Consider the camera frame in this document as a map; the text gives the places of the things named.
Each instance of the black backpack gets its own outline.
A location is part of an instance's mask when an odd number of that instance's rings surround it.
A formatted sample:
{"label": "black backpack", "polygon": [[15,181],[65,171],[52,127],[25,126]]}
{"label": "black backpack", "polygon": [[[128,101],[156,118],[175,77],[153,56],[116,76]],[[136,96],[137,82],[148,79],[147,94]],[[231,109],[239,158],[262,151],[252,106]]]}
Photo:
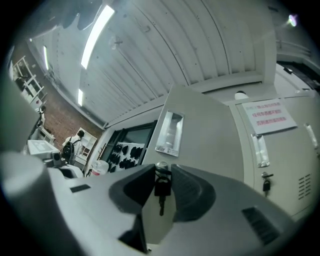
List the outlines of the black backpack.
{"label": "black backpack", "polygon": [[78,139],[74,143],[72,143],[71,138],[72,137],[70,137],[69,141],[61,150],[61,157],[64,158],[69,164],[73,164],[70,163],[70,160],[72,160],[75,156],[75,144],[80,141],[80,139]]}

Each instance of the white paper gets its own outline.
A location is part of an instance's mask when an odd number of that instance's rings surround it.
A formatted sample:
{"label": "white paper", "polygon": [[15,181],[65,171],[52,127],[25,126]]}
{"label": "white paper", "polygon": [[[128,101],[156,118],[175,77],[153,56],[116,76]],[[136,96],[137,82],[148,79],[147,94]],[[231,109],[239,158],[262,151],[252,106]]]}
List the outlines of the white paper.
{"label": "white paper", "polygon": [[258,135],[297,126],[279,99],[248,102],[242,106]]}

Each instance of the open cabinet door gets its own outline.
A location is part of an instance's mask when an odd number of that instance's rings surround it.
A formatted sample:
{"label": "open cabinet door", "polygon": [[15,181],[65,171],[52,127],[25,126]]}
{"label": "open cabinet door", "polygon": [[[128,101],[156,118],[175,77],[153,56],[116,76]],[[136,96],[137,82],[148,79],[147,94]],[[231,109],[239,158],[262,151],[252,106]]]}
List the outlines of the open cabinet door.
{"label": "open cabinet door", "polygon": [[[156,151],[167,111],[183,115],[178,157]],[[192,89],[176,86],[167,100],[155,127],[143,164],[164,161],[214,174],[244,180],[243,155],[234,118],[228,106]],[[176,202],[167,196],[160,216],[159,197],[151,193],[142,210],[146,242],[159,244],[173,224]]]}

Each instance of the ceiling panel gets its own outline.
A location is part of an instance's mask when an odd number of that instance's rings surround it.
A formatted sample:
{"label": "ceiling panel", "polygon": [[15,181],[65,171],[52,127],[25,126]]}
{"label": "ceiling panel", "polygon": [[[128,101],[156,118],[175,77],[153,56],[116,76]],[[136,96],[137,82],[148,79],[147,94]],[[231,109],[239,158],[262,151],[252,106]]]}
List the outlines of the ceiling panel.
{"label": "ceiling panel", "polygon": [[254,71],[250,30],[227,1],[116,0],[87,69],[82,54],[92,26],[79,31],[78,18],[36,38],[55,76],[74,98],[106,123],[168,94],[232,73]]}

